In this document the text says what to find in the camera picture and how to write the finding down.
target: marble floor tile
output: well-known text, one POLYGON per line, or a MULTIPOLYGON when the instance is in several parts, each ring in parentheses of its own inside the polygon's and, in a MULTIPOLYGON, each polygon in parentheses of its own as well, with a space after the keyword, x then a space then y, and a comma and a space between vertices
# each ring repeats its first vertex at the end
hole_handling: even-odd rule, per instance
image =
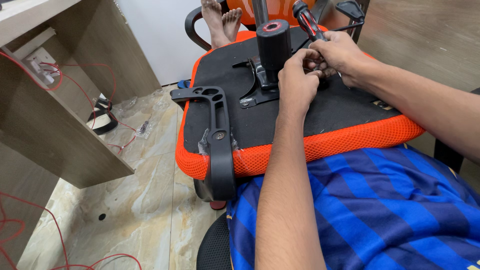
MULTIPOLYGON (((151 98, 139 98, 135 105, 119 113, 118 108, 112 111, 125 117, 119 119, 122 123, 137 129, 145 121, 149 121, 152 131, 148 138, 136 137, 131 144, 125 147, 120 156, 127 162, 161 155, 175 150, 177 112, 168 89, 151 98)), ((118 125, 116 129, 105 136, 107 144, 118 146, 126 145, 135 132, 126 126, 118 125)))
POLYGON ((217 211, 195 193, 193 178, 175 168, 170 270, 196 269, 197 252, 217 211))
MULTIPOLYGON (((129 162, 135 174, 78 190, 60 180, 47 204, 62 230, 69 262, 91 265, 116 253, 135 256, 143 269, 168 269, 174 153, 129 162)), ((64 264, 60 239, 45 212, 18 269, 64 264)), ((96 269, 138 269, 128 257, 107 259, 96 269)))

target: striped jersey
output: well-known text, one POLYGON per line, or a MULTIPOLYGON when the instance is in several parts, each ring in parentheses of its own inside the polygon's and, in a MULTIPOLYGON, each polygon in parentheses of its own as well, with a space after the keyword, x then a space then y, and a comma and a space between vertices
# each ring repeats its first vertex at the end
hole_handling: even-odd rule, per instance
MULTIPOLYGON (((438 160, 401 144, 307 169, 328 269, 480 270, 480 196, 438 160)), ((262 182, 239 186, 227 204, 234 270, 254 268, 262 182)))

